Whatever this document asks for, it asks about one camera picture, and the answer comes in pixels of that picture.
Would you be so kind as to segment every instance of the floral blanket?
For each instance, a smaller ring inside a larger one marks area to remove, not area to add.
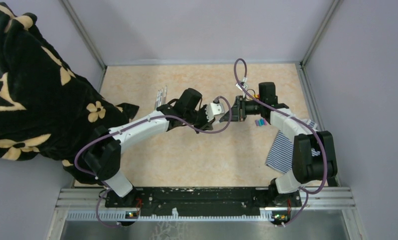
[[[75,168],[76,153],[95,128],[126,124],[139,107],[107,102],[62,60],[36,21],[34,14],[16,16],[0,3],[0,158],[41,154],[62,161],[79,182],[95,184]],[[89,169],[82,159],[80,166]]]

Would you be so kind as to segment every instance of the marble-pattern surface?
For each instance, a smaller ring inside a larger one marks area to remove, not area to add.
[[[243,65],[238,73],[243,76]],[[247,73],[249,88],[258,92],[258,83],[274,82],[279,103],[308,118],[294,64],[249,64]],[[232,104],[241,94],[235,83],[232,64],[110,66],[101,94],[114,104],[139,105],[138,119],[154,110],[156,93],[164,86],[167,101],[194,88],[203,94],[204,104],[218,95]],[[277,129],[257,127],[258,118],[248,116],[220,134],[196,134],[179,127],[154,136],[129,148],[122,155],[121,169],[133,185],[143,187],[267,186],[281,175],[264,164]]]

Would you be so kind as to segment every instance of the striped cloth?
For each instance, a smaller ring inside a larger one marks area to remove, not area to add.
[[[311,128],[316,129],[315,122],[311,120],[305,120],[304,122]],[[312,150],[312,156],[317,156],[319,154],[319,151]],[[293,143],[279,131],[268,153],[265,165],[285,174],[291,169],[292,159]]]

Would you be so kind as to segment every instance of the wire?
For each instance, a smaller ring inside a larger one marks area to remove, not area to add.
[[[291,203],[290,199],[287,200],[287,215],[290,216],[291,213]]]
[[[297,218],[297,216],[299,216],[299,214],[303,211],[303,209],[306,207],[306,205],[308,204],[308,199],[309,199],[309,194],[306,192],[305,202],[302,204],[302,207],[299,209],[299,211],[297,211],[297,213],[294,215],[294,217],[292,217],[284,225],[276,225],[276,226],[277,227],[286,227],[286,226],[290,225]]]
[[[253,90],[253,89],[248,89],[247,91],[249,91],[249,90],[252,90],[253,91],[253,95],[254,96],[256,96],[256,92],[255,92],[255,90]]]
[[[290,117],[289,114],[287,114],[287,113],[285,113],[285,112],[282,112],[282,111],[280,111],[280,110],[278,110],[278,109],[276,109],[276,108],[271,107],[271,106],[268,105],[268,104],[265,104],[265,103],[261,102],[260,100],[256,99],[254,96],[252,96],[250,93],[247,92],[247,90],[241,85],[241,82],[240,82],[240,80],[239,80],[239,78],[238,78],[238,76],[237,76],[237,64],[238,64],[239,61],[242,61],[243,64],[244,64],[244,69],[245,69],[244,77],[246,77],[247,65],[246,65],[245,60],[242,59],[242,58],[237,59],[236,62],[234,63],[234,77],[236,78],[236,81],[237,81],[238,85],[240,86],[240,88],[243,90],[243,92],[245,92],[246,95],[248,95],[252,100],[254,100],[255,102],[261,104],[262,106],[264,106],[264,107],[266,107],[266,108],[269,108],[271,111],[275,111],[275,112],[277,112],[277,113],[279,113],[279,114],[282,114],[282,115],[284,115],[284,116],[286,116],[286,117]],[[315,139],[317,140],[317,143],[318,143],[318,145],[319,145],[319,147],[320,147],[320,149],[321,149],[322,162],[323,162],[323,176],[322,176],[321,185],[320,185],[320,186],[318,187],[318,189],[315,190],[315,191],[308,191],[308,190],[302,188],[302,190],[303,190],[304,192],[308,193],[308,194],[317,194],[317,193],[319,193],[319,192],[324,188],[324,185],[325,185],[325,183],[326,183],[326,181],[327,181],[327,156],[326,156],[326,154],[325,154],[324,145],[322,144],[321,139],[319,138],[319,136],[317,135],[316,131],[315,131],[313,128],[311,128],[310,126],[308,126],[308,124],[302,122],[301,120],[299,120],[298,118],[296,118],[296,117],[294,117],[294,116],[291,117],[291,118],[292,118],[293,120],[295,120],[296,122],[298,122],[299,124],[305,126],[307,129],[309,129],[309,130],[311,131],[311,133],[314,135],[314,137],[315,137]]]
[[[103,189],[103,190],[101,190],[101,191],[99,192],[99,198],[102,197],[100,194],[102,194],[102,192],[104,192],[104,191],[106,191],[106,190],[107,190],[107,189],[105,188],[105,189]]]
[[[103,200],[104,195],[107,195],[107,194],[110,192],[110,190],[111,190],[110,188],[109,188],[109,189],[106,189],[105,193],[102,194],[102,195],[100,196],[99,201],[97,202],[97,205],[96,205],[96,218],[97,218],[97,220],[98,220],[101,224],[103,224],[104,226],[106,226],[106,227],[108,227],[108,228],[116,229],[116,228],[122,227],[121,224],[120,224],[119,222],[116,223],[116,225],[109,225],[109,224],[103,222],[103,221],[100,219],[100,216],[99,216],[99,207],[100,207],[100,203],[101,203],[101,201]]]
[[[97,138],[97,139],[91,141],[89,144],[85,145],[81,150],[79,150],[79,152],[78,152],[77,155],[75,156],[74,165],[75,165],[75,167],[76,167],[79,171],[84,172],[84,173],[87,173],[87,174],[90,174],[90,175],[93,175],[93,176],[95,176],[95,177],[97,178],[97,176],[96,176],[92,171],[89,171],[89,170],[87,170],[87,169],[84,169],[84,168],[82,168],[82,167],[79,165],[78,161],[79,161],[79,157],[81,156],[81,154],[82,154],[86,149],[88,149],[89,147],[91,147],[92,145],[94,145],[94,144],[96,144],[96,143],[98,143],[98,142],[100,142],[100,141],[102,141],[102,140],[104,140],[104,139],[113,137],[113,136],[115,136],[115,135],[117,135],[117,134],[123,133],[123,132],[125,132],[125,131],[127,131],[127,130],[129,130],[129,129],[131,129],[131,128],[134,128],[134,127],[136,127],[136,126],[139,126],[139,125],[141,125],[141,124],[147,123],[148,121],[155,120],[155,119],[168,119],[168,118],[169,118],[169,119],[176,119],[176,120],[178,120],[178,121],[184,123],[186,126],[192,128],[193,130],[195,130],[195,131],[197,131],[197,132],[200,132],[200,133],[204,133],[204,134],[218,134],[218,133],[221,133],[221,132],[223,132],[224,130],[226,130],[226,129],[228,128],[228,126],[229,126],[230,123],[231,123],[231,119],[232,119],[233,115],[232,115],[232,112],[231,112],[231,105],[230,105],[230,102],[229,102],[225,97],[223,97],[223,96],[218,96],[214,101],[217,102],[217,101],[219,101],[220,99],[224,100],[224,102],[225,102],[225,103],[227,104],[227,106],[228,106],[228,122],[227,122],[227,124],[226,124],[222,129],[220,129],[220,130],[217,130],[217,131],[204,131],[204,130],[195,128],[193,125],[189,124],[189,123],[186,122],[184,119],[179,118],[179,117],[177,117],[177,116],[173,116],[173,115],[153,116],[153,117],[151,117],[150,119],[141,120],[141,121],[139,121],[139,122],[136,122],[136,123],[134,123],[134,124],[132,124],[132,125],[129,125],[129,126],[123,128],[123,129],[121,129],[120,131],[113,132],[113,133],[110,133],[110,134],[101,136],[101,137],[99,137],[99,138]],[[106,195],[106,194],[107,194],[108,192],[110,192],[110,190],[111,190],[111,188],[106,184],[106,182],[102,181],[102,183],[103,183],[106,187],[108,187],[108,189],[105,191],[105,193],[104,193],[103,195],[100,196],[99,201],[97,202],[97,205],[96,205],[96,218],[97,218],[97,220],[98,220],[101,224],[103,224],[103,225],[106,226],[106,227],[109,227],[109,228],[118,228],[118,227],[120,227],[119,223],[117,223],[117,225],[108,225],[108,224],[104,223],[104,222],[100,219],[100,216],[99,216],[99,214],[98,214],[100,202],[101,202],[102,199],[104,198],[103,196]]]
[[[137,217],[140,215],[140,210],[141,207],[143,206],[143,200],[141,200],[141,198],[137,198],[138,203],[137,205],[135,205],[135,208],[137,209]]]

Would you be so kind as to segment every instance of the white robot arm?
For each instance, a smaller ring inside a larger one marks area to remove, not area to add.
[[[278,103],[274,83],[260,83],[259,95],[261,101],[289,116],[271,111],[257,102],[246,100],[239,95],[231,108],[231,121],[243,122],[248,115],[261,115],[294,143],[292,170],[273,179],[269,186],[270,191],[273,192],[274,202],[278,202],[277,198],[281,198],[280,202],[282,202],[284,201],[283,195],[295,192],[299,187],[303,187],[313,180],[321,180],[322,159],[311,155],[312,148],[319,149],[311,132],[291,119],[293,114],[288,106]],[[184,126],[181,121],[169,116],[176,116],[201,131],[212,130],[212,126],[217,123],[215,117],[218,115],[223,115],[219,120],[220,123],[228,121],[229,113],[219,102],[205,104],[201,109],[195,110],[201,98],[202,95],[198,91],[189,88],[183,92],[180,99],[174,99],[168,104],[160,106],[141,119],[99,131],[93,139],[109,133],[114,134],[113,138],[98,144],[100,147],[89,149],[84,155],[84,160],[98,178],[113,189],[119,197],[126,196],[134,187],[119,171],[120,154],[140,141]],[[335,176],[337,167],[331,134],[323,131],[318,132],[318,135],[322,139],[327,153],[328,177]]]
[[[92,139],[107,134],[113,136],[89,148],[84,155],[84,160],[99,180],[115,191],[118,196],[126,196],[133,186],[119,170],[120,155],[138,142],[173,128],[185,126],[179,119],[200,131],[212,130],[215,117],[225,114],[224,106],[214,101],[195,110],[201,99],[201,93],[189,88],[179,99],[171,100],[136,121],[110,129],[96,130]]]

